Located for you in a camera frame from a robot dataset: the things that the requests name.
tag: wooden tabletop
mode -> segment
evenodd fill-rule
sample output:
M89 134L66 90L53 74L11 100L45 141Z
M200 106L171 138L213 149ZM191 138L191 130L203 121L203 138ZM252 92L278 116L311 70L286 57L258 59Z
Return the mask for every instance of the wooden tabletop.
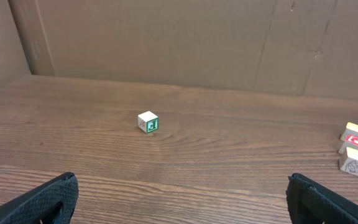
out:
M290 223L294 172L358 204L348 121L358 101L28 76L0 88L0 204L71 171L72 223Z

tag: red label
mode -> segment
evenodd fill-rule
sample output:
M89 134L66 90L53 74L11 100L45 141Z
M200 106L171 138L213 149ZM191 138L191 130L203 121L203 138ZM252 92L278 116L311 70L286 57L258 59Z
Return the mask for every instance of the red label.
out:
M353 145L358 146L358 137L356 137L356 136L353 136L353 135L350 134L350 135L346 138L346 141L352 143Z

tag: toy block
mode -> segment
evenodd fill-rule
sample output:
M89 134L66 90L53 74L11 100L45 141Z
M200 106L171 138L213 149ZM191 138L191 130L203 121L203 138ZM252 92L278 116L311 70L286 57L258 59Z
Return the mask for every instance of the toy block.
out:
M342 171L358 176L358 150L347 147L339 159L339 168Z
M339 149L338 153L343 154L347 147L351 147L353 149L358 150L358 137L349 135L346 139L341 148Z
M345 141L345 139L346 139L350 134L353 135L353 136L358 137L358 125L357 125L357 124L353 124L353 123L348 122L347 125L346 125L346 129L345 129L345 131L343 132L343 134L341 135L340 139L341 139L342 141Z
M137 125L145 133L152 133L158 130L160 121L158 116L148 111L137 116Z

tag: black object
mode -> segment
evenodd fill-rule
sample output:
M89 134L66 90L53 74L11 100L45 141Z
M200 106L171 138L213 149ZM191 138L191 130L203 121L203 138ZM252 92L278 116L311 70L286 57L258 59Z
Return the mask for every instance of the black object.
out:
M302 174L289 179L287 203L293 224L358 224L355 203Z
M71 172L0 206L0 224L68 224L78 198L78 182Z

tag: wooden cube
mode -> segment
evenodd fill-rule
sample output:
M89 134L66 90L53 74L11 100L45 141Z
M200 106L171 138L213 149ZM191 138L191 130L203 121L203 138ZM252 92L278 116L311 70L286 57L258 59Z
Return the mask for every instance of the wooden cube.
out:
M339 159L339 168L342 171L358 176L358 150L347 147Z
M358 137L349 135L346 139L341 148L339 149L338 153L343 154L347 147L351 147L353 149L358 150Z
M358 125L357 124L353 124L353 123L348 122L347 125L346 125L345 131L341 135L341 140L345 141L345 139L347 137L349 137L349 135L353 135L353 136L358 137Z
M137 125L145 133L152 133L158 130L160 121L158 116L148 111L137 116Z

